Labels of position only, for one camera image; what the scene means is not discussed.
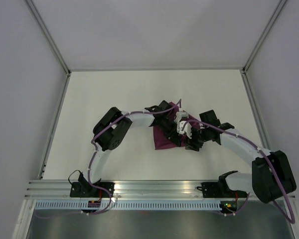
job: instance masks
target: white wall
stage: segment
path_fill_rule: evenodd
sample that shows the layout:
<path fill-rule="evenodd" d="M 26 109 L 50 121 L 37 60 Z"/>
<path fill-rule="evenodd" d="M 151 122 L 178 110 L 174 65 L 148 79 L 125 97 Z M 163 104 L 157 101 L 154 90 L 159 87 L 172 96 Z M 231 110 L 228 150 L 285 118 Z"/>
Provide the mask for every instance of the white wall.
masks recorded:
<path fill-rule="evenodd" d="M 248 73 L 273 150 L 289 157 L 299 201 L 299 0 L 288 2 Z"/>
<path fill-rule="evenodd" d="M 72 71 L 241 68 L 278 0 L 34 0 Z"/>
<path fill-rule="evenodd" d="M 22 0 L 0 0 L 0 239 L 10 238 L 65 73 Z"/>

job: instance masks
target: folded cloth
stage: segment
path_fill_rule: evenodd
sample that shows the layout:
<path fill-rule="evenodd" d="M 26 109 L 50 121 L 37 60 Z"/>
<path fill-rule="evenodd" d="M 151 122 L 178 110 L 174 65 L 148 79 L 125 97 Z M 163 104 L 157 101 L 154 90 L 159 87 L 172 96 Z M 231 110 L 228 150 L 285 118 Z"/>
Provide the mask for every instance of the folded cloth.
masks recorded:
<path fill-rule="evenodd" d="M 169 102 L 170 105 L 174 106 L 175 104 L 173 102 Z M 175 107 L 170 113 L 168 114 L 168 118 L 170 120 L 174 120 L 176 112 L 179 111 L 179 107 Z M 189 120 L 195 120 L 195 118 L 191 115 L 188 117 Z M 199 128 L 198 123 L 192 123 L 191 126 L 194 126 L 196 128 Z M 168 149 L 168 148 L 174 148 L 177 147 L 176 144 L 172 143 L 169 139 L 167 139 L 164 135 L 164 131 L 160 129 L 158 126 L 153 127 L 153 135 L 154 135 L 154 144 L 155 144 L 155 150 L 159 149 Z M 183 135 L 181 137 L 181 147 L 185 147 L 185 139 L 186 136 Z"/>

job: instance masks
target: metal grille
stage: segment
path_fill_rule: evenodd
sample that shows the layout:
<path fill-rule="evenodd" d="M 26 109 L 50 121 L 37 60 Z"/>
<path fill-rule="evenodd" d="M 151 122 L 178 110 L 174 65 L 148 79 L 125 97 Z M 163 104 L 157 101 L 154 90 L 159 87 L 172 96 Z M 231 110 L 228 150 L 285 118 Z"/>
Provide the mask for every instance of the metal grille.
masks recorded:
<path fill-rule="evenodd" d="M 102 200 L 99 210 L 105 208 L 108 200 Z M 161 211 L 219 211 L 220 201 L 117 201 L 111 203 L 112 210 L 161 210 Z M 37 200 L 35 209 L 83 209 L 93 210 L 88 200 Z"/>

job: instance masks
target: gray floor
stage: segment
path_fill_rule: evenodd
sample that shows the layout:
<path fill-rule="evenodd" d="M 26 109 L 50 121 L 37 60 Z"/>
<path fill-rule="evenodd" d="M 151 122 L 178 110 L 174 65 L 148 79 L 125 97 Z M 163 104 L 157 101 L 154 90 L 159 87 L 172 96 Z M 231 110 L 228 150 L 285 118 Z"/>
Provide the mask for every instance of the gray floor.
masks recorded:
<path fill-rule="evenodd" d="M 65 211 L 40 210 L 40 216 Z M 94 216 L 32 218 L 29 239 L 293 239 L 273 205 L 248 202 L 234 217 L 202 211 L 108 211 Z"/>

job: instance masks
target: white table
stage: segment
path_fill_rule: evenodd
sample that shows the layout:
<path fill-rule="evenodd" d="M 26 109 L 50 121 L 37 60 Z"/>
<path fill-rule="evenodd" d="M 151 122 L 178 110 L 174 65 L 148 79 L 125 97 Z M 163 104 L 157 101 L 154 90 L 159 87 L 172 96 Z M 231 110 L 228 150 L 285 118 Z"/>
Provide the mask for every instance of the white table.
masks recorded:
<path fill-rule="evenodd" d="M 75 169 L 86 170 L 94 149 L 93 127 L 110 107 L 136 111 L 180 98 L 197 119 L 213 109 L 222 123 L 231 123 L 260 144 L 239 70 L 73 72 L 43 178 L 67 179 Z M 206 180 L 231 170 L 251 172 L 241 158 L 215 142 L 204 144 L 200 152 L 154 150 L 152 128 L 147 127 L 128 131 L 111 153 L 102 179 Z"/>

